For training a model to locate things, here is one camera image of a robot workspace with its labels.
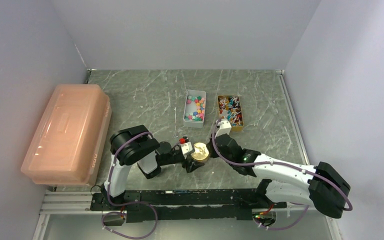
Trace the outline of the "white tin of pastel candies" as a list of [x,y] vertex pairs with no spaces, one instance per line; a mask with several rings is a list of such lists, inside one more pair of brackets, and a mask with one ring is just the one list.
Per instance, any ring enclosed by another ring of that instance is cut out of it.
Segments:
[[207,94],[202,90],[188,90],[186,92],[183,125],[188,128],[202,128],[206,114]]

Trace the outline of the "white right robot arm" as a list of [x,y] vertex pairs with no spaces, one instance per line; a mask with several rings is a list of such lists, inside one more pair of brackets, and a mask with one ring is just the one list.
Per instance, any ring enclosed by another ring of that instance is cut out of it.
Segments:
[[242,148],[226,133],[213,133],[209,149],[211,157],[221,158],[240,175],[260,179],[255,200],[262,208],[283,202],[309,205],[334,219],[353,210],[348,198],[351,186],[327,162],[302,165],[275,159]]

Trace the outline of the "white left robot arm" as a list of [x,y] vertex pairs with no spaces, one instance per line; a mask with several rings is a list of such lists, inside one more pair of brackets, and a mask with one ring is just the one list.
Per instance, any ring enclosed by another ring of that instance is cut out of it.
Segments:
[[104,204],[111,210],[123,205],[128,175],[135,164],[147,179],[160,174],[162,166],[181,164],[191,173],[205,164],[193,158],[197,148],[188,137],[180,138],[175,145],[159,142],[144,125],[119,130],[109,142],[112,161],[101,192]]

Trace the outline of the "gold tin of lollipops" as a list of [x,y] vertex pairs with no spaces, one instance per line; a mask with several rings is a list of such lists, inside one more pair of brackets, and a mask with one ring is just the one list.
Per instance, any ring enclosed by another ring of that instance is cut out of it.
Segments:
[[233,131],[241,132],[245,122],[240,97],[238,95],[218,95],[216,103],[219,118],[229,121]]

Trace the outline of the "gold round lid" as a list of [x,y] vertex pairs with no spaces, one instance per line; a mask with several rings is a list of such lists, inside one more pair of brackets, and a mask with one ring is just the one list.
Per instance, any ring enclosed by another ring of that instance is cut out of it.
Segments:
[[202,142],[196,142],[193,147],[194,152],[191,153],[192,159],[198,163],[206,163],[210,156],[207,145]]

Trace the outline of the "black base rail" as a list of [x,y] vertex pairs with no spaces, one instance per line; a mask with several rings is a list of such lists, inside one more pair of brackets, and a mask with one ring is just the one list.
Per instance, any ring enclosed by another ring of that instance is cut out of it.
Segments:
[[123,203],[110,205],[97,192],[92,195],[90,210],[106,213],[124,210],[127,223],[143,221],[236,219],[248,221],[258,212],[285,209],[287,204],[270,204],[253,188],[197,190],[127,190]]

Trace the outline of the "orange translucent storage box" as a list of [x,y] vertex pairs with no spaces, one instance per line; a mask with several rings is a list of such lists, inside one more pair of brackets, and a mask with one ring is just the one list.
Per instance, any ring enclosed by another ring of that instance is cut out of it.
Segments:
[[97,84],[59,84],[21,172],[37,185],[94,185],[111,115],[110,98]]

